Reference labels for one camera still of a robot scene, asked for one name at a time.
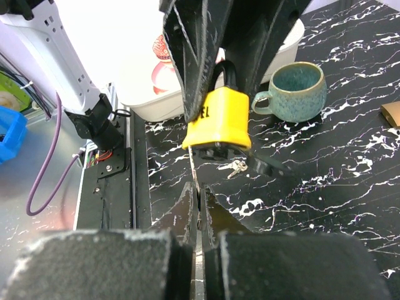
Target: mug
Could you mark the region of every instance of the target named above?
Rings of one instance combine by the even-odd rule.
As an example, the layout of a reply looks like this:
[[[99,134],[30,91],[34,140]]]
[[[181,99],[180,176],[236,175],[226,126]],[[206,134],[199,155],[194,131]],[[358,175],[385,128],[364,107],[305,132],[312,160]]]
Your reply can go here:
[[[323,70],[311,62],[299,61],[276,70],[269,91],[257,93],[251,108],[257,114],[274,114],[283,121],[300,123],[321,112],[327,93]],[[268,107],[256,107],[266,99]]]

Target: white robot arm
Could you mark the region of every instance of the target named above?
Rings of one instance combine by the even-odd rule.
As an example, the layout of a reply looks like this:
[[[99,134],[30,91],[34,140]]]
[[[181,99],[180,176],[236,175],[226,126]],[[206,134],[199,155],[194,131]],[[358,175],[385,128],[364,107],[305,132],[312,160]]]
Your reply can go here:
[[[54,0],[0,0],[0,21],[42,66],[79,136],[102,150],[116,147],[122,137],[108,120],[112,107],[83,68]]]

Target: yellow plastic casing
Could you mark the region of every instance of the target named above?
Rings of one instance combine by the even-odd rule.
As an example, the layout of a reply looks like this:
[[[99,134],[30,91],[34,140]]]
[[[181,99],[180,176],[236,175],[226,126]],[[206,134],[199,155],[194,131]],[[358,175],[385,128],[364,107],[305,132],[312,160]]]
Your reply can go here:
[[[250,149],[248,121],[249,97],[220,87],[208,93],[200,115],[187,125],[182,148],[220,142]]]

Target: mug rim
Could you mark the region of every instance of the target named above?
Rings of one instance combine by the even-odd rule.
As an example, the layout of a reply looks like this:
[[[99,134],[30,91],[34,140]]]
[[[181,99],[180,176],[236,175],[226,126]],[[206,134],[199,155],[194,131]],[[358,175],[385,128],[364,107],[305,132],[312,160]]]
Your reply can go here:
[[[320,74],[320,77],[319,77],[317,83],[312,85],[312,86],[310,86],[310,87],[308,87],[308,88],[306,88],[306,89],[301,89],[299,91],[288,91],[286,89],[281,89],[281,88],[277,87],[274,84],[274,77],[275,77],[276,73],[279,72],[281,69],[284,69],[284,68],[286,68],[288,66],[295,66],[297,64],[302,64],[302,65],[307,64],[309,66],[312,66],[312,67],[316,68],[319,71],[319,74]],[[303,92],[306,92],[306,91],[310,91],[311,89],[314,89],[316,86],[318,86],[323,81],[323,79],[324,79],[324,71],[319,66],[317,66],[316,64],[314,64],[312,62],[308,62],[308,61],[296,61],[296,62],[292,62],[290,64],[285,64],[284,66],[281,66],[279,69],[275,70],[275,72],[273,72],[273,74],[271,76],[271,79],[270,79],[269,83],[272,84],[272,86],[275,89],[277,89],[278,91],[280,91],[280,92],[293,94],[293,93],[303,93]]]

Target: blue plastic bin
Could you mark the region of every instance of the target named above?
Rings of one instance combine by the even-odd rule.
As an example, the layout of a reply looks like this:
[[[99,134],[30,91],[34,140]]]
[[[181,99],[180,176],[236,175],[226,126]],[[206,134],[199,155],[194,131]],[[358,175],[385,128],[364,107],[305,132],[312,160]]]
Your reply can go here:
[[[27,122],[20,112],[0,106],[0,164],[17,156],[26,135]]]

